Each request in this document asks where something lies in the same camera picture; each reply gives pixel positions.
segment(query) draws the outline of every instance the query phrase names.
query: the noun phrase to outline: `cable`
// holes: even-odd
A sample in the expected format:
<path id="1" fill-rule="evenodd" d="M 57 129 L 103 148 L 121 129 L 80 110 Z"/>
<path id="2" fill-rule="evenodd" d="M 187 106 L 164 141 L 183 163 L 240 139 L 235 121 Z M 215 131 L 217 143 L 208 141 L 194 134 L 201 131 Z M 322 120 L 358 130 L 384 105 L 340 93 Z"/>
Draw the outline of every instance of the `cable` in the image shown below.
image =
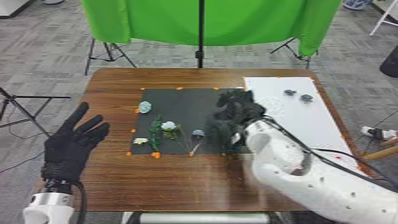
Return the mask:
<path id="1" fill-rule="evenodd" d="M 73 184 L 73 186 L 77 186 L 77 188 L 80 190 L 80 198 L 82 198 L 77 224 L 84 224 L 84 222 L 86 222 L 86 213 L 87 213 L 87 196 L 86 196 L 84 183 L 80 181 L 73 181 L 72 184 Z"/>
<path id="2" fill-rule="evenodd" d="M 377 123 L 377 125 L 374 126 L 374 128 L 377 128 L 377 126 L 382 124 L 382 122 L 395 116 L 395 114 L 398 113 L 398 110 L 390 114 L 390 116 L 379 121 L 379 123 Z M 356 139 L 356 141 L 354 142 L 358 142 L 361 139 L 363 139 L 363 137 L 365 137 L 366 135 L 363 134 L 359 137 L 358 137 L 358 139 Z"/>
<path id="3" fill-rule="evenodd" d="M 345 153 L 345 152 L 342 152 L 342 151 L 338 151 L 338 150 L 333 150 L 333 149 L 315 149 L 315 150 L 317 150 L 317 151 L 322 151 L 322 152 L 340 153 L 340 154 L 343 154 L 345 156 L 349 156 L 352 159 L 356 159 L 356 161 L 358 161 L 361 164 L 365 164 L 365 166 L 375 171 L 375 173 L 379 174 L 379 176 L 382 176 L 381 179 L 386 180 L 395 186 L 398 186 L 397 181 L 395 181 L 390 177 L 386 177 L 382 171 L 375 168 L 375 166 L 370 165 L 370 164 L 363 161 L 363 159 L 359 159 L 354 155 L 350 155 L 349 153 Z"/>
<path id="4" fill-rule="evenodd" d="M 16 167 L 20 167 L 31 160 L 38 159 L 41 157 L 41 155 L 45 154 L 45 151 L 31 158 L 27 159 L 25 161 L 22 161 L 15 166 L 11 166 L 8 169 L 4 169 L 0 171 L 0 174 L 9 171 L 11 169 L 15 169 Z"/>
<path id="5" fill-rule="evenodd" d="M 334 168 L 338 168 L 342 171 L 345 171 L 347 173 L 350 173 L 356 177 L 359 177 L 363 180 L 366 180 L 368 182 L 372 182 L 374 184 L 377 184 L 381 187 L 384 187 L 375 179 L 372 179 L 370 177 L 366 177 L 365 175 L 361 175 L 358 172 L 354 172 L 347 167 L 343 167 L 336 162 L 333 162 L 317 152 L 315 150 L 308 147 L 308 145 L 302 143 L 302 141 L 299 140 L 299 138 L 295 137 L 295 135 L 288 132 L 288 130 L 285 129 L 285 127 L 279 125 L 278 121 L 274 120 L 274 118 L 265 115 L 263 116 L 263 121 L 267 122 L 267 124 L 281 131 L 281 133 L 285 134 L 285 136 L 295 141 L 295 143 L 301 145 L 302 147 L 302 151 L 304 153 L 311 154 L 320 161 L 329 164 Z M 390 182 L 391 185 L 395 186 L 395 192 L 398 192 L 398 184 L 395 183 L 395 181 Z"/>

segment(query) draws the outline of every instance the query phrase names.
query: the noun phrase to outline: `white paper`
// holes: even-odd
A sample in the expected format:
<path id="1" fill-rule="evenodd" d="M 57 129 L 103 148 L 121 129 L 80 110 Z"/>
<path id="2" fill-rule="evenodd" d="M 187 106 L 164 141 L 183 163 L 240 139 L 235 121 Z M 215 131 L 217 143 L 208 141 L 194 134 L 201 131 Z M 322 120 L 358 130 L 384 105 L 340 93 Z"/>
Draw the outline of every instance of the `white paper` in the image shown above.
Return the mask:
<path id="1" fill-rule="evenodd" d="M 267 114 L 308 146 L 352 154 L 311 78 L 247 77 L 246 86 Z M 295 96 L 285 94 L 288 89 L 297 91 Z M 315 98 L 311 103 L 301 100 L 304 94 Z"/>

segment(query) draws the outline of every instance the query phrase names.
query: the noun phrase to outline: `finger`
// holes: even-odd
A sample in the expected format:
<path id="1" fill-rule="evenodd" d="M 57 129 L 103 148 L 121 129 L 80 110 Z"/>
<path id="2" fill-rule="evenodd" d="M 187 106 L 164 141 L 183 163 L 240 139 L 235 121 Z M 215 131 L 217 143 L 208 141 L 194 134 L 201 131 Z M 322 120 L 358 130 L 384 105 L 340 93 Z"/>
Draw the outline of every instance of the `finger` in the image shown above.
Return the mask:
<path id="1" fill-rule="evenodd" d="M 63 127 L 61 127 L 63 130 L 66 130 L 66 129 L 73 130 L 73 128 L 77 126 L 77 123 L 82 120 L 84 115 L 87 113 L 87 110 L 89 110 L 89 103 L 84 102 L 80 104 L 79 109 L 75 110 L 70 118 L 66 119 L 66 122 L 64 122 Z"/>
<path id="2" fill-rule="evenodd" d="M 91 120 L 80 125 L 80 127 L 75 130 L 77 135 L 84 134 L 91 128 L 96 127 L 96 125 L 102 123 L 103 121 L 103 116 L 96 115 L 95 118 L 91 118 Z"/>
<path id="3" fill-rule="evenodd" d="M 87 133 L 86 133 L 86 136 L 89 138 L 100 138 L 103 139 L 105 136 L 109 135 L 109 128 L 111 128 L 111 125 L 109 123 L 103 123 Z"/>

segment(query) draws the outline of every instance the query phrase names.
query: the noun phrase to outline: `chair leg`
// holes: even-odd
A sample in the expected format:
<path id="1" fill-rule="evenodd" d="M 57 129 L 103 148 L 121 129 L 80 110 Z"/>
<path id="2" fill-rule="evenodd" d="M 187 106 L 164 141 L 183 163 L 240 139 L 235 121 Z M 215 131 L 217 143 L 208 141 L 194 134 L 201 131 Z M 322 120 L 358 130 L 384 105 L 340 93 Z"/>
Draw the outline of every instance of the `chair leg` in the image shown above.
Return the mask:
<path id="1" fill-rule="evenodd" d="M 381 146 L 388 146 L 398 143 L 398 138 L 393 138 L 390 141 L 386 141 Z"/>
<path id="2" fill-rule="evenodd" d="M 370 33 L 370 36 L 374 36 L 374 34 L 375 34 L 377 30 L 379 30 L 379 27 L 381 27 L 381 25 L 382 25 L 382 23 L 384 23 L 384 21 L 386 21 L 386 18 L 388 18 L 388 15 L 390 15 L 390 13 L 391 13 L 391 10 L 393 10 L 393 8 L 395 8 L 395 6 L 397 6 L 397 3 L 398 3 L 398 0 L 395 0 L 391 6 L 390 6 L 390 8 L 388 8 L 388 11 L 386 11 L 386 13 L 384 13 L 384 15 L 382 15 L 382 18 L 381 18 L 379 22 L 377 22 L 377 26 L 375 26 L 375 29 L 374 29 L 374 31 L 372 31 L 372 33 Z"/>
<path id="3" fill-rule="evenodd" d="M 398 153 L 398 146 L 395 146 L 395 147 L 384 149 L 381 152 L 372 153 L 370 155 L 366 155 L 365 159 L 366 160 L 375 160 L 375 159 L 381 159 L 381 158 L 391 156 L 397 153 Z"/>

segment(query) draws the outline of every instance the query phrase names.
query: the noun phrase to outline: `green backdrop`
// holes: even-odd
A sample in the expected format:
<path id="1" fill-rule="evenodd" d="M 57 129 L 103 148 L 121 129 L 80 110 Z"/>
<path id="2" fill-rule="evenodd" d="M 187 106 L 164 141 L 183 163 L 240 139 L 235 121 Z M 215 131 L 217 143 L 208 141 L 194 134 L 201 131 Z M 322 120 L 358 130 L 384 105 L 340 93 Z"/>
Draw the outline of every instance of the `green backdrop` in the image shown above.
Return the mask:
<path id="1" fill-rule="evenodd" d="M 132 38 L 198 45 L 199 0 L 84 0 L 95 38 Z M 230 46 L 301 39 L 311 56 L 342 0 L 207 0 L 205 45 Z"/>

